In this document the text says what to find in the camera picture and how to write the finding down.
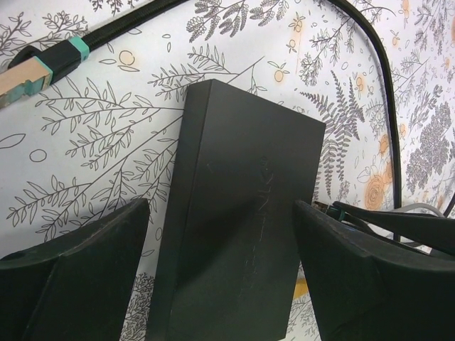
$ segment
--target cable connector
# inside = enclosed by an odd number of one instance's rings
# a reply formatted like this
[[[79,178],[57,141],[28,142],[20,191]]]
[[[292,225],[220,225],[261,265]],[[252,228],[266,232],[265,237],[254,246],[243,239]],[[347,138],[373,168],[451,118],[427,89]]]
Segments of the cable connector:
[[[90,51],[79,37],[64,40],[34,56],[18,54],[14,67],[0,74],[0,109],[57,82],[86,60]]]
[[[37,57],[0,74],[0,108],[4,108],[27,94],[37,94],[50,85],[52,70]]]

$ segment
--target botanical print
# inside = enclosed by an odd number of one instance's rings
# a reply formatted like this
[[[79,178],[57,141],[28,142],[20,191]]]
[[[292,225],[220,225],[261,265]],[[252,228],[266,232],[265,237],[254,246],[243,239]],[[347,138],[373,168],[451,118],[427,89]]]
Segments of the botanical print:
[[[157,201],[167,201],[177,143],[170,128],[180,121],[182,108],[154,106],[131,92],[115,94],[108,82],[103,88],[90,78],[85,86],[77,86],[70,78],[66,81],[70,91],[65,95],[56,85],[52,86],[55,96],[40,94],[35,107],[46,107],[49,115],[43,117],[41,130],[50,136],[65,130],[71,144],[66,157],[82,157],[82,169],[101,173],[94,173],[85,183],[76,177],[64,183],[54,175],[40,184],[26,181],[25,196],[17,193],[17,205],[9,208],[7,219],[13,226],[32,224],[39,212],[43,223],[36,233],[47,241],[108,215],[127,200],[145,197],[153,223]],[[134,130],[162,112],[173,119],[133,144]]]
[[[140,2],[0,4],[0,72],[23,47],[42,50],[83,36],[106,15]],[[350,2],[374,25],[391,64],[403,205],[427,202],[445,210],[455,191],[455,6],[447,0]],[[353,19],[327,0],[178,6],[92,51],[69,77],[0,113],[0,251],[11,244],[3,236],[21,231],[26,237],[13,244],[24,249],[135,198],[149,201],[149,232],[122,341],[145,336],[186,92],[213,78],[326,123],[315,198],[393,208],[383,81]],[[301,148],[312,148],[311,141]],[[319,340],[309,294],[292,303],[286,340]]]
[[[388,8],[382,6],[373,6],[367,0],[356,1],[359,12],[361,12],[368,21],[374,25],[379,22],[384,11],[395,13]],[[323,68],[323,58],[326,59],[330,53],[329,62],[335,66],[340,60],[341,44],[344,44],[348,53],[354,53],[355,46],[353,36],[358,28],[354,20],[344,14],[342,11],[335,9],[336,17],[341,22],[337,29],[332,29],[331,32],[327,28],[321,28],[313,38],[310,39],[312,48],[316,49],[316,56],[313,57],[310,52],[305,54],[305,58],[301,61],[300,78],[305,85],[315,86],[319,72]],[[346,31],[348,39],[344,41],[343,31]]]
[[[450,157],[446,133],[450,130],[451,110],[448,102],[434,108],[434,115],[420,134],[420,147],[411,153],[407,164],[407,187],[412,193],[424,189],[434,173],[442,174]]]
[[[174,96],[177,102],[179,102],[185,99],[186,90],[189,85],[213,78],[214,75],[230,76],[230,79],[226,82],[229,84],[239,76],[250,71],[252,83],[255,84],[254,68],[263,57],[246,67],[243,71],[232,72],[225,65],[225,54],[220,53],[216,46],[211,50],[207,44],[205,48],[201,46],[198,50],[193,47],[193,51],[188,53],[188,59],[191,63],[186,63],[186,65],[180,64],[177,67],[171,64],[168,70],[161,67],[159,75],[152,74],[153,80],[148,83],[153,84],[154,87],[161,88],[161,91],[157,92],[155,96],[164,96],[164,100],[172,99]],[[255,90],[266,91],[265,88],[256,86],[253,89],[252,85],[252,88],[248,92]]]
[[[364,122],[363,109],[357,103],[354,95],[353,83],[349,79],[349,93],[346,98],[340,81],[332,71],[336,88],[336,103],[329,102],[328,97],[323,94],[301,94],[311,100],[321,115],[321,120],[326,124],[321,162],[316,178],[314,190],[315,200],[319,197],[319,186],[321,182],[321,169],[324,169],[324,180],[328,197],[332,194],[333,172],[338,175],[340,181],[344,180],[345,157],[352,139],[360,140],[358,135],[358,121]]]
[[[104,4],[104,0],[89,0],[90,3],[93,6],[93,11],[98,11],[102,9],[102,5]],[[126,3],[124,3],[124,0],[106,0],[106,8],[109,7],[111,10],[112,15],[115,15],[120,12],[120,10],[124,7],[127,6],[130,9],[133,9],[135,4],[139,0],[127,0]]]
[[[146,273],[136,276],[120,341],[142,341],[145,338],[154,283],[155,278]]]
[[[112,44],[106,44],[109,52],[114,55],[114,58],[101,59],[99,63],[106,65],[116,65],[120,70],[126,72],[139,72],[140,70],[135,68],[136,57],[130,50],[121,50],[118,54],[115,53]]]
[[[191,33],[190,43],[203,34],[205,40],[209,40],[217,29],[220,34],[229,33],[232,38],[237,32],[243,31],[248,19],[259,21],[259,26],[265,26],[274,18],[278,21],[283,19],[289,8],[287,0],[262,0],[259,6],[252,9],[247,0],[228,6],[223,6],[223,0],[199,0],[194,6],[195,14],[204,14],[191,18],[186,24],[186,30]]]
[[[5,70],[13,57],[26,45],[33,45],[41,50],[51,47],[61,40],[73,36],[82,36],[88,30],[87,21],[84,16],[71,15],[65,11],[47,13],[41,19],[47,28],[47,34],[40,38],[29,40],[31,37],[30,24],[32,17],[21,12],[17,16],[9,16],[8,21],[0,21],[0,72]]]
[[[414,43],[420,49],[427,49],[429,33],[433,33],[430,38],[437,42],[438,54],[442,54],[447,5],[447,0],[423,0],[422,5],[417,7],[417,20],[414,24],[420,28],[415,33]]]
[[[24,139],[25,134],[13,134],[7,137],[4,137],[0,140],[0,149],[13,148],[20,144]]]

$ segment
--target black rectangular box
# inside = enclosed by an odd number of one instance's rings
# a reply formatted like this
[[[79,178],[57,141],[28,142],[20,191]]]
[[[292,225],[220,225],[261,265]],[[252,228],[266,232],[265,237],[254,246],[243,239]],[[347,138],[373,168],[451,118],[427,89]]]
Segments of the black rectangular box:
[[[325,125],[217,80],[188,89],[147,341],[286,335]]]

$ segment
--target gray cable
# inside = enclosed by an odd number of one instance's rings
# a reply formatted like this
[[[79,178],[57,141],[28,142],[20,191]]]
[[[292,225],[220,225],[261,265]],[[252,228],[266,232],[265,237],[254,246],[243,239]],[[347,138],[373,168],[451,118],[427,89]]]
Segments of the gray cable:
[[[396,209],[392,210],[391,212],[408,212],[408,211],[412,211],[412,210],[417,210],[419,208],[423,208],[425,210],[432,211],[438,217],[443,217],[443,218],[445,217],[442,213],[440,213],[440,211],[438,211],[437,208],[435,208],[431,205],[428,205],[428,204],[424,204],[423,202],[418,202],[418,203],[411,204],[408,206],[396,208]]]

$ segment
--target yellow object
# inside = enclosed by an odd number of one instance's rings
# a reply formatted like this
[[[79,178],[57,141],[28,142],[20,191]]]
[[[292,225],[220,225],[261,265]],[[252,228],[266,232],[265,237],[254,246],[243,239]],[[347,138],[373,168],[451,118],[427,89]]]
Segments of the yellow object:
[[[308,285],[305,278],[297,279],[296,288],[294,289],[294,300],[308,293]]]

